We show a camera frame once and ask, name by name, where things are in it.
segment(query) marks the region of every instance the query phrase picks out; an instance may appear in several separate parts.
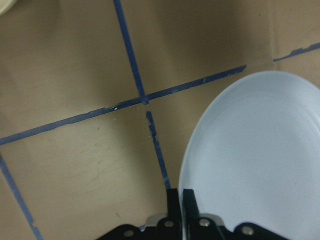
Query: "blue tape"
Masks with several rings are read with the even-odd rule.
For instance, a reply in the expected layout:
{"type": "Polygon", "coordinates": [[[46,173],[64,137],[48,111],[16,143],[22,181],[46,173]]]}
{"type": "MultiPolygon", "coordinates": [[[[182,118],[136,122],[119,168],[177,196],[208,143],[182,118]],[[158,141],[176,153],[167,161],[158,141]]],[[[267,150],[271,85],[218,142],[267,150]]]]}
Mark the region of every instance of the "blue tape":
{"type": "Polygon", "coordinates": [[[304,54],[304,53],[307,53],[307,52],[310,52],[310,51],[313,51],[313,50],[317,50],[317,49],[320,49],[320,42],[312,44],[307,48],[298,48],[296,50],[293,50],[292,52],[290,52],[289,55],[283,56],[283,57],[280,57],[280,58],[276,58],[273,61],[274,62],[278,62],[278,61],[281,61],[283,59],[288,59],[288,58],[291,58],[291,57],[294,57],[294,56],[297,56],[297,55],[300,55],[300,54],[304,54]]]}
{"type": "Polygon", "coordinates": [[[160,148],[160,143],[157,139],[157,132],[156,132],[156,127],[155,127],[155,123],[154,123],[154,119],[152,117],[152,113],[150,111],[146,112],[146,118],[149,121],[149,129],[150,129],[150,133],[152,136],[152,141],[153,141],[153,145],[154,145],[154,149],[155,149],[155,153],[156,156],[158,158],[158,163],[161,169],[161,174],[162,174],[162,178],[163,178],[163,182],[165,185],[166,189],[170,189],[170,181],[169,181],[169,177],[168,177],[168,173],[167,173],[167,169],[166,169],[166,164],[164,161],[164,157],[162,155],[162,151],[160,148]]]}
{"type": "Polygon", "coordinates": [[[113,112],[116,110],[120,110],[120,109],[124,109],[124,108],[130,107],[130,106],[133,106],[133,105],[136,105],[139,103],[141,103],[141,100],[136,98],[136,99],[120,102],[117,105],[111,106],[108,108],[106,108],[106,107],[100,108],[100,109],[93,110],[93,111],[90,111],[87,113],[83,113],[83,114],[80,114],[77,116],[72,116],[72,117],[69,117],[69,118],[66,118],[63,120],[55,121],[55,122],[52,122],[52,123],[49,123],[49,124],[46,124],[43,126],[38,126],[36,128],[30,129],[30,130],[26,130],[23,132],[19,132],[19,133],[10,135],[10,136],[0,138],[0,145],[8,144],[8,143],[20,140],[20,139],[31,137],[36,134],[44,133],[44,132],[56,129],[56,128],[61,127],[66,124],[74,124],[74,123],[77,123],[77,122],[80,122],[80,121],[83,121],[86,119],[91,119],[91,118],[97,117],[99,115],[107,114],[107,113],[110,113],[110,112],[113,112]]]}
{"type": "Polygon", "coordinates": [[[114,4],[116,15],[118,17],[118,21],[119,21],[119,24],[120,24],[122,37],[123,37],[125,48],[126,48],[126,52],[128,54],[128,58],[129,58],[129,61],[130,61],[130,66],[131,66],[131,70],[132,70],[132,73],[133,73],[133,77],[134,77],[136,88],[137,88],[137,90],[139,92],[139,96],[140,96],[141,102],[144,103],[144,104],[148,104],[148,99],[146,98],[144,86],[142,84],[142,80],[141,80],[141,77],[140,77],[138,64],[137,64],[137,61],[136,61],[134,49],[133,49],[132,44],[131,44],[129,31],[128,31],[128,27],[127,27],[127,24],[126,24],[124,11],[123,11],[122,6],[121,6],[121,2],[120,2],[120,0],[113,0],[113,4],[114,4]]]}
{"type": "Polygon", "coordinates": [[[34,219],[31,215],[21,193],[19,192],[19,189],[18,189],[17,185],[15,184],[15,181],[14,181],[13,177],[11,176],[9,169],[7,168],[7,165],[6,165],[5,161],[3,160],[3,158],[1,157],[1,155],[0,155],[0,169],[2,170],[2,173],[6,179],[16,201],[18,202],[31,230],[33,231],[35,238],[37,240],[43,240],[44,238],[42,237],[39,229],[36,226],[34,226],[34,219]]]}
{"type": "Polygon", "coordinates": [[[243,72],[246,69],[247,65],[243,65],[243,66],[238,66],[236,68],[232,68],[229,69],[227,71],[223,71],[211,76],[206,76],[204,78],[200,78],[198,80],[194,80],[194,81],[190,81],[190,82],[186,82],[183,83],[181,85],[178,86],[173,86],[164,90],[160,90],[160,91],[156,91],[154,93],[149,94],[147,97],[149,100],[153,100],[153,99],[157,99],[166,95],[170,95],[170,94],[174,94],[186,89],[190,89],[193,87],[197,87],[206,83],[210,83],[212,81],[218,80],[218,79],[223,79],[225,77],[234,75],[234,74],[239,74],[241,72],[243,72]]]}
{"type": "Polygon", "coordinates": [[[146,229],[146,225],[141,225],[138,227],[141,231],[144,231],[146,229]]]}

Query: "screw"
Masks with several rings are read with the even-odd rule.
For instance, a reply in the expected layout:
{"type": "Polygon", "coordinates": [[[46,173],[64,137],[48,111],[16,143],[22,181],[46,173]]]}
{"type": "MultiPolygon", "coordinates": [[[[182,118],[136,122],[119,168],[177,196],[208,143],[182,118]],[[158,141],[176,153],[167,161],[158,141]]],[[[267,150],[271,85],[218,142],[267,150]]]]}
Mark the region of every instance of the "screw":
{"type": "Polygon", "coordinates": [[[244,235],[249,235],[249,236],[253,235],[255,232],[253,228],[250,226],[243,226],[241,231],[244,235]]]}
{"type": "Polygon", "coordinates": [[[206,219],[206,218],[201,218],[201,219],[199,220],[199,224],[200,224],[200,226],[202,226],[202,227],[208,227],[208,226],[210,225],[210,222],[209,222],[209,220],[206,219]]]}
{"type": "Polygon", "coordinates": [[[126,237],[126,238],[129,238],[129,237],[132,237],[133,235],[135,234],[134,231],[132,230],[127,230],[123,233],[123,235],[126,237]]]}
{"type": "Polygon", "coordinates": [[[172,228],[174,225],[175,225],[174,222],[171,221],[171,220],[168,220],[168,221],[165,221],[165,222],[164,222],[164,226],[165,226],[166,228],[172,228]]]}

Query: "plate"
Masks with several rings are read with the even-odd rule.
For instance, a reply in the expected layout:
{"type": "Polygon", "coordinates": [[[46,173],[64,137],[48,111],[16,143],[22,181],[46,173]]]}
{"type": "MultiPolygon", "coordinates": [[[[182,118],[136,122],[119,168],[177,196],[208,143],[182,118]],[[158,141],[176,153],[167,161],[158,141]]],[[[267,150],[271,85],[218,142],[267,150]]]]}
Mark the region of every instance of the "plate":
{"type": "Polygon", "coordinates": [[[183,189],[231,231],[253,222],[292,240],[320,239],[320,90],[281,71],[230,85],[191,136],[183,189]]]}
{"type": "Polygon", "coordinates": [[[0,0],[0,15],[8,11],[17,0],[0,0]]]}

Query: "brown cardboard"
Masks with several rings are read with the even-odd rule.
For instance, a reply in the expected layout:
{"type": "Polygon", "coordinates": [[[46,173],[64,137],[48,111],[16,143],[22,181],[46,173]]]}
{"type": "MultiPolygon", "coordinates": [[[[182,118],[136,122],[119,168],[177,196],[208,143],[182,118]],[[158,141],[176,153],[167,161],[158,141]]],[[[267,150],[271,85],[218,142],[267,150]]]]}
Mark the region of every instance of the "brown cardboard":
{"type": "MultiPolygon", "coordinates": [[[[46,240],[94,239],[166,211],[147,110],[177,187],[199,118],[230,84],[281,70],[320,87],[320,49],[274,62],[320,42],[316,0],[121,3],[147,94],[246,68],[0,146],[46,240]]],[[[112,1],[19,0],[0,16],[0,138],[137,97],[112,1]]],[[[34,239],[0,175],[0,239],[34,239]]]]}

